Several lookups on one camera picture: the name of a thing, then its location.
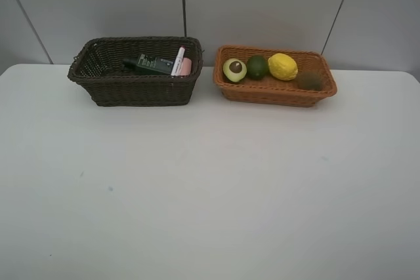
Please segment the green fruit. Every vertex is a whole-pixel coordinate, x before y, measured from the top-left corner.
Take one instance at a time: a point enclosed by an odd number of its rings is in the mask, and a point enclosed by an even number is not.
[[[224,62],[223,73],[231,82],[236,83],[246,76],[247,66],[239,59],[231,58]]]
[[[322,91],[322,78],[314,72],[302,72],[297,76],[297,86],[302,90]]]
[[[247,75],[251,79],[261,80],[268,71],[267,61],[261,55],[254,55],[247,62]]]

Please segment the lime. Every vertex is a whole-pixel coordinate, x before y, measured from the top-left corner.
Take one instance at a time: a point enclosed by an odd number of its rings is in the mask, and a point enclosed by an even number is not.
[[[247,62],[247,75],[251,79],[261,80],[268,73],[268,64],[261,55],[252,56]]]
[[[273,77],[289,81],[296,78],[297,64],[296,61],[286,54],[274,54],[268,59],[268,67]]]

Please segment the table surface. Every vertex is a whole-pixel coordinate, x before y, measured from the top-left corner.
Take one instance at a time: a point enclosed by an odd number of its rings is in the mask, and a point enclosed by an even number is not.
[[[100,108],[68,66],[0,76],[0,279],[420,276],[420,84],[334,71],[313,108]]]

